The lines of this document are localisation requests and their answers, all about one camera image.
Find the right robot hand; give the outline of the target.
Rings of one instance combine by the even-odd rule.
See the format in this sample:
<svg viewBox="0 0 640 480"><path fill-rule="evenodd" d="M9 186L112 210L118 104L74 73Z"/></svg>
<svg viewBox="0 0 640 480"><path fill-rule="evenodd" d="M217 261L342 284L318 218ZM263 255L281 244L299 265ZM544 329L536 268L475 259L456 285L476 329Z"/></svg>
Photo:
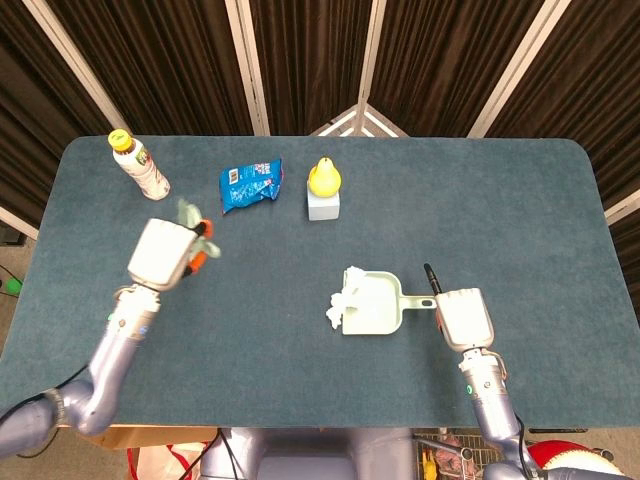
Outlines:
<svg viewBox="0 0 640 480"><path fill-rule="evenodd" d="M438 325L449 347L459 353L490 347L494 329L481 290L445 292L429 263L424 264L424 270L434 292Z"/></svg>

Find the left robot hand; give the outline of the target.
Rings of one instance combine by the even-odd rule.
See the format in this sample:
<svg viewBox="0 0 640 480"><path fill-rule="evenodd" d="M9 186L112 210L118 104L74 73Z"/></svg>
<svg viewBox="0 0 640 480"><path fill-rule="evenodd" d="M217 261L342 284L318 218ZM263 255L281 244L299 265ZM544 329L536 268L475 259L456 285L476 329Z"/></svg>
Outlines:
<svg viewBox="0 0 640 480"><path fill-rule="evenodd" d="M219 248L210 242L213 223L201 220L192 228L157 218L143 229L128 264L128 273L139 285L163 292L184 277L196 274Z"/></svg>

